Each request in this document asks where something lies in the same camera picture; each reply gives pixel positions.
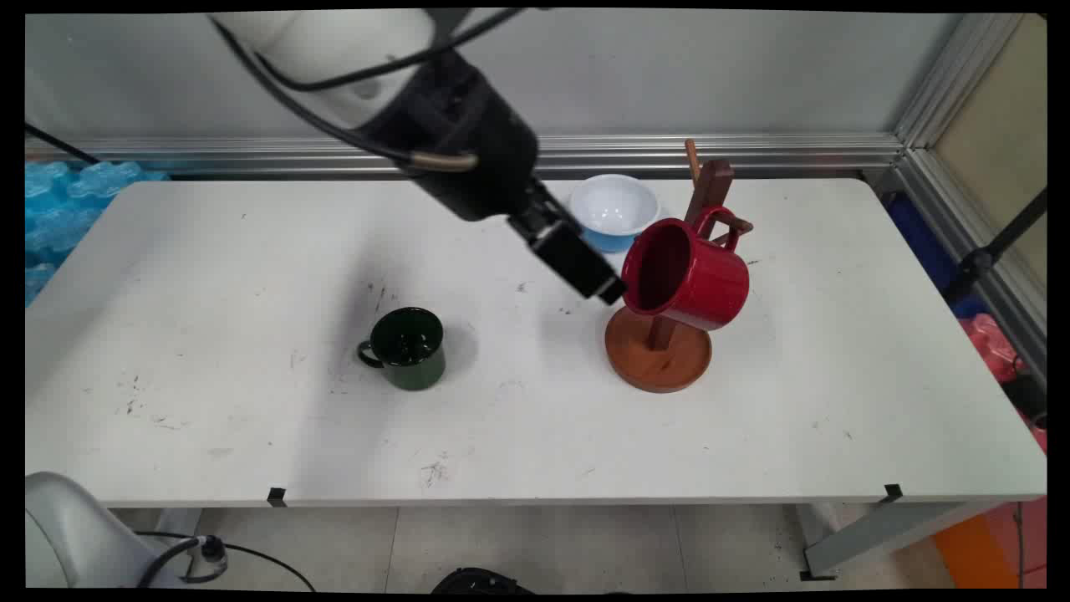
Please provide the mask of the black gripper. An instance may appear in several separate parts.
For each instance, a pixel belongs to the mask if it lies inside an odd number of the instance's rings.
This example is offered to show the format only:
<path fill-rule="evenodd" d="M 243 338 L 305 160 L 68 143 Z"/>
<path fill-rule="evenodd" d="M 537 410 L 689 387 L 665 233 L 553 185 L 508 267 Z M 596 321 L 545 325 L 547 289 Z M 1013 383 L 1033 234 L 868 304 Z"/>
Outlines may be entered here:
<path fill-rule="evenodd" d="M 469 171 L 402 172 L 456 217 L 478 222 L 509 216 L 528 251 L 582 298 L 612 305 L 626 285 L 581 225 L 532 171 L 538 138 L 482 71 L 455 50 L 422 64 L 413 79 L 356 133 L 397 151 L 475 156 Z"/>

